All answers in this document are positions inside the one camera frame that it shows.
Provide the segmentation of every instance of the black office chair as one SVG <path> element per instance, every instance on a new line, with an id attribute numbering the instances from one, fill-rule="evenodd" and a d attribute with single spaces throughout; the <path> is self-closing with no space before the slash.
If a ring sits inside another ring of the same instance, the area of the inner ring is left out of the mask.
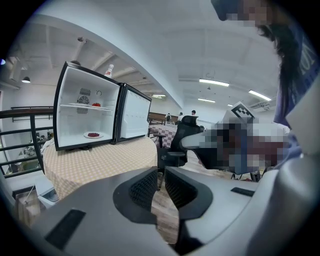
<path id="1" fill-rule="evenodd" d="M 158 191 L 161 189 L 165 176 L 165 167 L 180 167 L 186 164 L 187 151 L 184 150 L 180 141 L 187 136 L 200 133 L 201 128 L 197 125 L 197 116 L 186 115 L 182 118 L 181 123 L 178 124 L 175 136 L 172 140 L 170 148 L 162 148 L 162 138 L 165 137 L 161 134 L 155 134 L 159 137 L 160 148 L 157 149 L 158 157 L 158 173 L 162 173 Z"/>

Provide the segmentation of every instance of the checkered tablecloth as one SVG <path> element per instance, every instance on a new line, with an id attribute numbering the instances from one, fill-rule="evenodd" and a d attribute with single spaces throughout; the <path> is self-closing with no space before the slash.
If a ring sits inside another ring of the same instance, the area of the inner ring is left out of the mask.
<path id="1" fill-rule="evenodd" d="M 56 151 L 43 155 L 44 172 L 60 199 L 82 185 L 140 168 L 157 166 L 157 148 L 148 137 L 94 146 L 91 150 Z"/>
<path id="2" fill-rule="evenodd" d="M 177 132 L 176 127 L 170 127 L 170 126 L 161 125 L 161 124 L 153 124 L 153 125 L 150 125 L 150 129 L 155 132 L 158 132 L 161 135 L 165 135 L 166 137 L 162 138 L 163 147 L 170 148 L 171 142 L 174 139 Z M 155 144 L 157 145 L 157 147 L 159 146 L 159 137 L 156 138 Z"/>

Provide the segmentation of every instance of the railing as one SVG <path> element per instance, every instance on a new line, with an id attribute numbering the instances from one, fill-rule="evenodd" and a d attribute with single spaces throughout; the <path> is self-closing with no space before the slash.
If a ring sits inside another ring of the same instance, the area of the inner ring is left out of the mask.
<path id="1" fill-rule="evenodd" d="M 11 109 L 12 110 L 31 110 L 31 109 L 53 109 L 53 106 L 14 106 Z M 52 114 L 39 114 L 37 116 L 41 116 L 38 118 L 35 118 L 36 120 L 38 119 L 53 119 L 53 115 Z M 21 119 L 21 118 L 25 118 L 25 116 L 20 116 L 20 117 L 12 117 L 12 122 L 15 121 L 23 121 L 23 120 L 29 120 L 29 118 L 27 119 Z"/>
<path id="2" fill-rule="evenodd" d="M 0 162 L 0 168 L 1 168 L 2 174 L 4 175 L 5 178 L 11 178 L 11 177 L 19 176 L 19 175 L 29 174 L 29 173 L 33 173 L 33 172 L 40 171 L 40 170 L 42 170 L 43 173 L 45 172 L 44 162 L 43 162 L 41 152 L 40 152 L 40 145 L 44 144 L 45 141 L 41 141 L 41 142 L 37 141 L 36 131 L 50 130 L 50 129 L 53 129 L 53 127 L 48 126 L 48 127 L 36 128 L 36 119 L 38 119 L 38 118 L 36 118 L 36 116 L 45 116 L 45 115 L 53 116 L 53 114 L 54 114 L 54 109 L 51 107 L 46 107 L 46 108 L 31 107 L 31 108 L 27 108 L 27 109 L 22 108 L 22 107 L 16 107 L 15 109 L 12 109 L 12 110 L 0 111 L 0 119 L 12 118 L 12 120 L 13 120 L 13 118 L 20 118 L 20 117 L 29 117 L 29 119 L 30 119 L 30 128 L 29 129 L 1 131 L 0 136 L 31 132 L 31 138 L 33 141 L 33 143 L 29 143 L 29 144 L 19 144 L 19 145 L 3 147 L 3 148 L 0 148 L 0 152 L 33 146 L 35 154 L 36 154 L 36 156 L 32 156 L 32 157 L 11 160 L 11 161 L 6 161 L 6 162 Z M 36 160 L 36 159 L 39 162 L 39 165 L 40 165 L 39 168 L 20 171 L 20 172 L 16 172 L 16 173 L 12 173 L 12 174 L 7 174 L 7 175 L 4 173 L 4 170 L 2 168 L 3 166 L 12 165 L 12 164 L 20 163 L 20 162 L 26 162 L 26 161 L 30 161 L 30 160 Z"/>

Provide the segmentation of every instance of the red food item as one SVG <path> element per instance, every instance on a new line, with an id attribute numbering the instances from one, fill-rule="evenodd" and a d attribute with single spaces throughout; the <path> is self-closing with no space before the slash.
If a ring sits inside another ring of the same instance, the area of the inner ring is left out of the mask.
<path id="1" fill-rule="evenodd" d="M 88 133 L 88 137 L 99 137 L 100 134 L 99 133 L 95 133 L 95 132 L 89 132 Z"/>

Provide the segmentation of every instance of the white appliance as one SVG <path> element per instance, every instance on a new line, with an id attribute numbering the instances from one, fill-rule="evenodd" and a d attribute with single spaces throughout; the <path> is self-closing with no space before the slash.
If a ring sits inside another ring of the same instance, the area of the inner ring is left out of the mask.
<path id="1" fill-rule="evenodd" d="M 59 198 L 57 194 L 55 194 L 54 185 L 46 176 L 37 178 L 34 181 L 34 185 L 38 199 L 46 209 L 54 206 L 58 202 Z"/>
<path id="2" fill-rule="evenodd" d="M 54 98 L 57 151 L 145 136 L 151 99 L 133 87 L 66 62 Z"/>

